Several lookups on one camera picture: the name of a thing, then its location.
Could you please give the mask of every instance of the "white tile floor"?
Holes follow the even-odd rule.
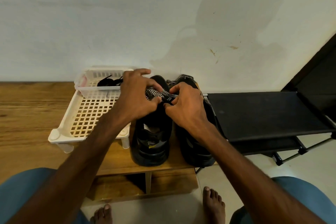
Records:
[[[301,136],[306,147],[327,139],[330,134]],[[297,151],[279,153],[287,158]],[[336,140],[322,145],[278,167],[271,158],[251,155],[248,158],[270,177],[294,176],[306,180],[324,192],[336,204]],[[243,204],[219,166],[207,167],[198,174],[199,188],[191,194],[172,195],[144,200],[112,203],[115,224],[124,223],[205,223],[202,210],[202,188],[214,188],[226,204],[226,222]],[[102,205],[82,207],[89,218]]]

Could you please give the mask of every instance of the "black sneaker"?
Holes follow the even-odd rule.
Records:
[[[194,80],[189,77],[179,78],[178,80],[176,80],[175,84],[178,84],[180,82],[185,82],[193,88],[198,89]],[[207,114],[208,121],[214,124],[218,129],[216,118],[210,104],[204,100],[203,105]],[[200,143],[187,132],[187,130],[176,126],[176,136],[180,141],[182,156],[188,164],[194,167],[204,168],[212,166],[215,163],[215,159],[212,157],[210,152],[208,152],[206,148],[201,146]]]
[[[151,77],[169,92],[169,86],[159,75]],[[165,162],[169,156],[169,138],[172,120],[166,115],[163,102],[156,111],[136,121],[131,145],[133,161],[140,166],[153,167]]]

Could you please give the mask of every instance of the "wooden table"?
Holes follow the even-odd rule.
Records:
[[[25,170],[57,169],[64,162],[68,154],[50,144],[48,136],[74,92],[73,82],[0,83],[0,183]],[[115,141],[97,175],[88,193],[92,200],[123,201],[198,188],[195,169],[184,161],[174,133],[169,158],[161,166],[138,166],[130,149]]]

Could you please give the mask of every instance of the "shoelace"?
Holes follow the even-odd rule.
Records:
[[[187,74],[181,74],[176,80],[166,80],[168,86],[173,86],[177,80],[180,78],[190,78],[194,83],[195,80],[192,76],[187,75]],[[153,88],[146,89],[146,98],[148,100],[154,98],[154,97],[161,97],[162,101],[170,103],[173,99],[177,97],[176,94],[170,94],[169,92],[163,90],[162,92],[158,92],[157,90],[154,90]]]

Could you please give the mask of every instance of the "plastic basket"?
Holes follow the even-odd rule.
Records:
[[[75,89],[79,90],[86,99],[119,97],[120,86],[97,87],[103,78],[111,75],[111,79],[119,79],[124,71],[132,71],[125,67],[90,67],[79,74],[74,81]]]
[[[118,97],[118,94],[111,94],[103,99],[90,99],[84,98],[76,90],[61,124],[51,131],[48,141],[57,144],[65,153],[70,153],[74,147],[69,143],[84,141],[98,123],[99,118],[113,107]],[[122,140],[124,149],[129,148],[129,128],[130,124],[116,137]]]

